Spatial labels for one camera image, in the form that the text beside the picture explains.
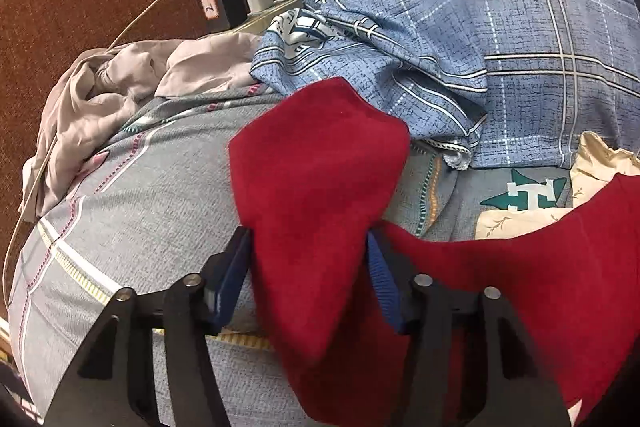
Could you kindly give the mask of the red knit sweater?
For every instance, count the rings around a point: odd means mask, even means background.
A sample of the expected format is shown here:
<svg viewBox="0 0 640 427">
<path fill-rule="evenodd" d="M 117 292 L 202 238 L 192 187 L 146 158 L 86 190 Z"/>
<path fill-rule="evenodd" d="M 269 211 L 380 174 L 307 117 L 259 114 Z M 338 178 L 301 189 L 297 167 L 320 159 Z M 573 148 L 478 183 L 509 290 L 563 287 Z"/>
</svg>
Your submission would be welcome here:
<svg viewBox="0 0 640 427">
<path fill-rule="evenodd" d="M 232 190 L 254 234 L 259 322 L 305 413 L 382 426 L 408 343 L 386 322 L 366 265 L 380 227 L 420 272 L 459 291 L 500 289 L 562 402 L 585 419 L 639 337 L 639 180 L 618 174 L 553 225 L 515 239 L 432 243 L 384 219 L 409 155 L 399 119 L 341 78 L 278 103 L 231 140 Z"/>
</svg>

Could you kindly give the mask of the grey patterned bed sheet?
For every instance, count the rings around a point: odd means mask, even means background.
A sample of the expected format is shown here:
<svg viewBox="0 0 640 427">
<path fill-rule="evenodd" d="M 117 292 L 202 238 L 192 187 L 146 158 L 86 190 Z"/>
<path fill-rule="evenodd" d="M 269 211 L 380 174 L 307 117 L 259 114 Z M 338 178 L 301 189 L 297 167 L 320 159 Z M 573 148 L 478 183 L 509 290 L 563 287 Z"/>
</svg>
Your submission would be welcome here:
<svg viewBox="0 0 640 427">
<path fill-rule="evenodd" d="M 239 224 L 228 144 L 282 96 L 264 86 L 153 98 L 82 167 L 70 193 L 32 229 L 13 277 L 9 322 L 25 387 L 41 416 L 108 299 L 122 286 L 161 291 L 201 268 Z M 384 217 L 435 241 L 474 239 L 477 218 L 509 182 L 557 180 L 554 167 L 449 168 L 411 145 Z M 271 349 L 207 338 L 232 426 L 325 426 L 308 417 Z"/>
</svg>

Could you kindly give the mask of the cream floral pillow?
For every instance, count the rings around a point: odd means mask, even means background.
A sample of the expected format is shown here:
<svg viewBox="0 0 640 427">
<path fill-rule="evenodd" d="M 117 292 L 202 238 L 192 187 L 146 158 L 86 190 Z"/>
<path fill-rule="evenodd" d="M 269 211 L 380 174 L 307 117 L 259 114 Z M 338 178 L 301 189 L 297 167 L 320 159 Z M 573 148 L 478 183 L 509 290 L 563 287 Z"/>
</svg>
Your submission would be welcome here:
<svg viewBox="0 0 640 427">
<path fill-rule="evenodd" d="M 536 181 L 513 169 L 506 191 L 484 202 L 475 237 L 513 239 L 548 227 L 592 199 L 614 176 L 638 173 L 636 153 L 613 150 L 597 133 L 584 132 L 567 176 Z"/>
</svg>

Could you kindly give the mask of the beige crumpled garment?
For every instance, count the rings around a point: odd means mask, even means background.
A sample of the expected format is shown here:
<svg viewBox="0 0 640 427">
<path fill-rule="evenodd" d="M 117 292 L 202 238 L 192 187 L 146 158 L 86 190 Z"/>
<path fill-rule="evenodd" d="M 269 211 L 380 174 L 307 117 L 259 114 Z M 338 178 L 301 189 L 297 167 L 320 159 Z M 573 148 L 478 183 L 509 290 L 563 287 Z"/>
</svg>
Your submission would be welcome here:
<svg viewBox="0 0 640 427">
<path fill-rule="evenodd" d="M 23 168 L 21 217 L 34 222 L 66 196 L 92 153 L 151 98 L 227 91 L 250 75 L 262 37 L 138 41 L 81 53 L 51 90 L 37 150 Z"/>
</svg>

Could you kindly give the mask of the blue plaid quilt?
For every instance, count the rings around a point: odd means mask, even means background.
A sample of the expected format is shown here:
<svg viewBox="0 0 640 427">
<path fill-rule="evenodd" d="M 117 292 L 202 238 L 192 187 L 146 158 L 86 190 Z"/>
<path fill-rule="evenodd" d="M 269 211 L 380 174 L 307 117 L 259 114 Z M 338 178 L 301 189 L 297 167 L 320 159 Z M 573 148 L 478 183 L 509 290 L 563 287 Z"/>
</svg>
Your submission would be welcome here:
<svg viewBox="0 0 640 427">
<path fill-rule="evenodd" d="M 639 147 L 634 0 L 300 0 L 250 72 L 290 95 L 341 77 L 466 168 L 570 167 L 579 138 Z"/>
</svg>

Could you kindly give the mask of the white power strip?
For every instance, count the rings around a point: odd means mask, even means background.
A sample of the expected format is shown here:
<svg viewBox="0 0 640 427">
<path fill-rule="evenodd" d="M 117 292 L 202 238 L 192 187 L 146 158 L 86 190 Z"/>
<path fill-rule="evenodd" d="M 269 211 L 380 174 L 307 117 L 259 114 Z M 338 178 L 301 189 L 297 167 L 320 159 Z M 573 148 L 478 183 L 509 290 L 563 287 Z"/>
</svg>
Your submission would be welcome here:
<svg viewBox="0 0 640 427">
<path fill-rule="evenodd" d="M 302 0 L 276 0 L 270 8 L 256 14 L 250 14 L 240 26 L 228 30 L 228 34 L 247 32 L 252 35 L 261 35 L 267 30 L 276 16 L 289 10 L 300 9 L 302 6 Z"/>
</svg>

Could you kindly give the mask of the black power adapter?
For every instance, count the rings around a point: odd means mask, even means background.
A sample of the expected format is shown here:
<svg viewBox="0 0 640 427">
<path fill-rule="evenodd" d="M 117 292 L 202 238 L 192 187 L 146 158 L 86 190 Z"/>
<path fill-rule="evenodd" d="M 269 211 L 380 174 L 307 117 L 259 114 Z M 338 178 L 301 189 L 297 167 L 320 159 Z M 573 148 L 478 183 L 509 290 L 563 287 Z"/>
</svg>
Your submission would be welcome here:
<svg viewBox="0 0 640 427">
<path fill-rule="evenodd" d="M 237 28 L 247 20 L 245 0 L 198 0 L 210 34 Z"/>
</svg>

